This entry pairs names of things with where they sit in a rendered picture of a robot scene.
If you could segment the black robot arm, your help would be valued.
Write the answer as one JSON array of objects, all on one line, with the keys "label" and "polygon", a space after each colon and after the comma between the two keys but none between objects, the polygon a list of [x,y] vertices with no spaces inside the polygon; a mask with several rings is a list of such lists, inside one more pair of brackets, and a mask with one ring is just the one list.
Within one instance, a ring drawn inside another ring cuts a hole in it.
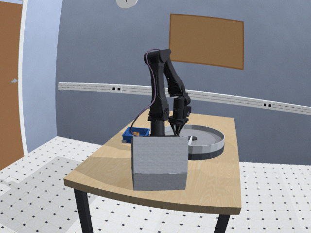
[{"label": "black robot arm", "polygon": [[[169,117],[169,105],[167,103],[165,88],[164,88],[164,75],[168,83],[168,94],[170,97],[177,97],[173,100],[173,108],[184,109],[183,119],[189,117],[191,113],[190,97],[185,91],[184,84],[180,77],[177,75],[171,60],[171,50],[159,50],[149,52],[147,54],[147,60],[149,66],[153,72],[154,78],[151,74],[152,85],[152,101],[155,101],[150,106],[148,113],[148,121],[151,122],[151,134],[141,137],[177,137],[179,135],[165,135],[165,121]],[[163,75],[164,74],[164,75]],[[179,136],[180,137],[180,136]]]}]

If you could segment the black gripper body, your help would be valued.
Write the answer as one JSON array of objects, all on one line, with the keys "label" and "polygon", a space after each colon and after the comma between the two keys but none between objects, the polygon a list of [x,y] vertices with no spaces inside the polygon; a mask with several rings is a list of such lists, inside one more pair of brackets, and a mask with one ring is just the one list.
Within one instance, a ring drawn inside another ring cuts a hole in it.
[{"label": "black gripper body", "polygon": [[184,109],[177,109],[173,108],[173,116],[169,116],[168,117],[168,122],[169,123],[173,123],[173,124],[183,124],[183,123],[187,123],[187,121],[189,121],[188,118],[183,119],[183,110]]}]

